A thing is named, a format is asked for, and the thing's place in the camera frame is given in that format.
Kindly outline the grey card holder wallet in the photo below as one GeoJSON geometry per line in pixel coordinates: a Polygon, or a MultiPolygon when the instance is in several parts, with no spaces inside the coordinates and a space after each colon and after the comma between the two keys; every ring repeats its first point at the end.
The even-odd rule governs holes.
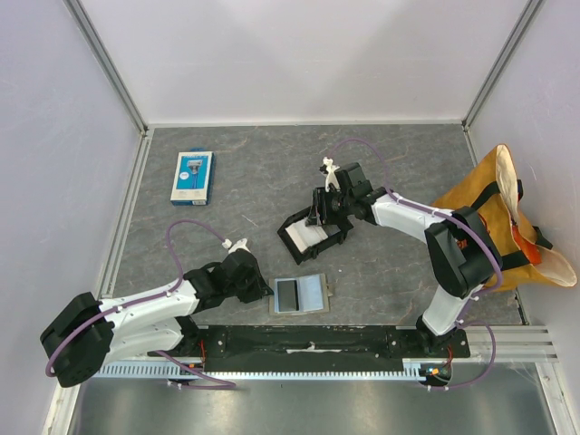
{"type": "Polygon", "coordinates": [[[296,316],[328,313],[330,311],[330,297],[333,292],[325,274],[273,278],[269,280],[269,285],[274,291],[269,300],[269,313],[272,315],[296,316]],[[280,313],[278,311],[276,283],[289,279],[297,281],[299,309],[297,312],[280,313]]]}

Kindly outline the dark grey credit card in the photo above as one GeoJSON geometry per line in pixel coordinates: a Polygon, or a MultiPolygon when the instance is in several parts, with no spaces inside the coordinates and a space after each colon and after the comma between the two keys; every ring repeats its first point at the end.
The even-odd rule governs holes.
{"type": "Polygon", "coordinates": [[[297,281],[282,280],[276,283],[278,311],[280,313],[297,312],[299,309],[297,281]]]}

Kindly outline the black plastic card box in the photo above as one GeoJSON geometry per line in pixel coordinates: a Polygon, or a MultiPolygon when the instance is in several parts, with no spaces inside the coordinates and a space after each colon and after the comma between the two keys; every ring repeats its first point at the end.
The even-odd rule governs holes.
{"type": "Polygon", "coordinates": [[[297,265],[316,259],[322,252],[341,245],[353,229],[348,219],[338,224],[307,226],[310,208],[294,213],[277,230],[277,234],[297,265]]]}

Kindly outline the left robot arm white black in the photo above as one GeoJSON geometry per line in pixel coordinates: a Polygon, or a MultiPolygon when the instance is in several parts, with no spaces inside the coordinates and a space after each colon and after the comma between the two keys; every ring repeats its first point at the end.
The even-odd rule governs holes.
{"type": "Polygon", "coordinates": [[[135,295],[98,300],[79,294],[41,333],[48,357],[45,373],[69,388],[108,363],[138,354],[174,350],[191,355],[199,345],[193,314],[230,297],[249,304],[272,293],[256,258],[239,248],[221,262],[135,295]]]}

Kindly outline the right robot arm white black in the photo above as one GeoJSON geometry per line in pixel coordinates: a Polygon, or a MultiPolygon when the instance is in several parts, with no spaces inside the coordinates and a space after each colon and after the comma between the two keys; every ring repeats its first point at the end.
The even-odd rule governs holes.
{"type": "Polygon", "coordinates": [[[323,159],[322,188],[313,194],[308,226],[340,225],[355,217],[398,230],[423,242],[438,283],[416,322],[415,345],[425,356],[443,351],[469,300],[491,278],[501,277],[502,259],[476,209],[429,207],[382,187],[374,189],[358,163],[339,167],[323,159]]]}

